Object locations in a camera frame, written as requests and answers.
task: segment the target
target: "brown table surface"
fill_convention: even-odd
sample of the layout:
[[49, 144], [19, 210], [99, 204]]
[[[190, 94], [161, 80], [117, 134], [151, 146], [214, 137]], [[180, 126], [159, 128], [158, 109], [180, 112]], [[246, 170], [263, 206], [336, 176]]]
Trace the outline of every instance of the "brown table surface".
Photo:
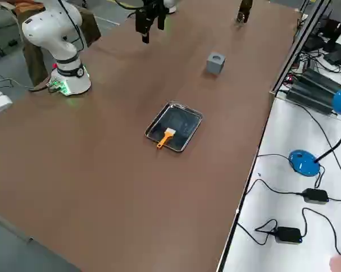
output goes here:
[[[184, 0], [149, 45], [127, 20], [83, 53], [91, 91], [1, 113], [0, 215], [84, 271], [215, 271], [298, 17], [259, 0], [237, 28], [238, 5]], [[181, 154], [144, 136], [170, 100], [204, 115]]]

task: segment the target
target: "blue lamp base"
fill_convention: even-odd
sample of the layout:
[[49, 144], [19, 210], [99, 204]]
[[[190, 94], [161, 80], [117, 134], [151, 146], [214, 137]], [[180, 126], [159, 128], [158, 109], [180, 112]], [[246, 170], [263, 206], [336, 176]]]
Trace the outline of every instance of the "blue lamp base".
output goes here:
[[314, 161], [317, 158], [305, 151], [305, 150], [294, 150], [289, 155], [289, 162], [291, 167], [306, 177], [316, 176], [320, 172], [320, 164]]

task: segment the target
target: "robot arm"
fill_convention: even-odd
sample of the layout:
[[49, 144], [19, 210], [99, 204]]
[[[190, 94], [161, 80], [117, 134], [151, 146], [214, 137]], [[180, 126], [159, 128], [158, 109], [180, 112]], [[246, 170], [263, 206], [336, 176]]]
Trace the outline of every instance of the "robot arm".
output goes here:
[[[80, 26], [82, 17], [79, 11], [65, 0], [62, 1], [74, 24]], [[32, 44], [48, 49], [56, 60], [73, 58], [77, 54], [77, 49], [62, 38], [74, 28], [66, 11], [58, 0], [37, 2], [43, 3], [45, 11], [30, 17], [23, 23], [24, 35]]]
[[82, 24], [81, 14], [66, 0], [36, 2], [43, 3], [45, 11], [31, 16], [22, 24], [22, 29], [28, 41], [47, 49], [57, 62], [48, 87], [66, 96], [87, 91], [91, 82], [77, 48], [62, 38], [73, 28], [80, 35], [78, 26]]
[[118, 0], [115, 2], [124, 9], [135, 10], [136, 31], [142, 35], [142, 41], [149, 43], [149, 31], [156, 18], [158, 29], [164, 30], [165, 18], [176, 11], [175, 0], [142, 0], [142, 7], [126, 7]]

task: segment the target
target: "blue lamp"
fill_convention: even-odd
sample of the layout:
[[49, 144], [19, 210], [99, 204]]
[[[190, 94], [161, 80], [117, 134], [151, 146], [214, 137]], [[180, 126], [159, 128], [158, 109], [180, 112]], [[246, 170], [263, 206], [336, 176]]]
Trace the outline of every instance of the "blue lamp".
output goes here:
[[[341, 114], [341, 90], [334, 95], [333, 109], [337, 114]], [[292, 168], [303, 176], [312, 177], [320, 172], [319, 161], [336, 150], [341, 144], [338, 143], [320, 157], [316, 158], [312, 153], [305, 150], [294, 150], [289, 155], [289, 161]]]

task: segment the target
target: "power adapter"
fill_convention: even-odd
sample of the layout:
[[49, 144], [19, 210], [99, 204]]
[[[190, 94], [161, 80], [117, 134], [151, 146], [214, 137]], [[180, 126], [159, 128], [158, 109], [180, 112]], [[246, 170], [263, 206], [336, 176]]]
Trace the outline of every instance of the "power adapter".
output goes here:
[[301, 232], [298, 228], [277, 227], [273, 235], [279, 244], [298, 245], [302, 243]]
[[308, 188], [301, 193], [306, 203], [324, 205], [329, 202], [328, 193], [324, 190]]

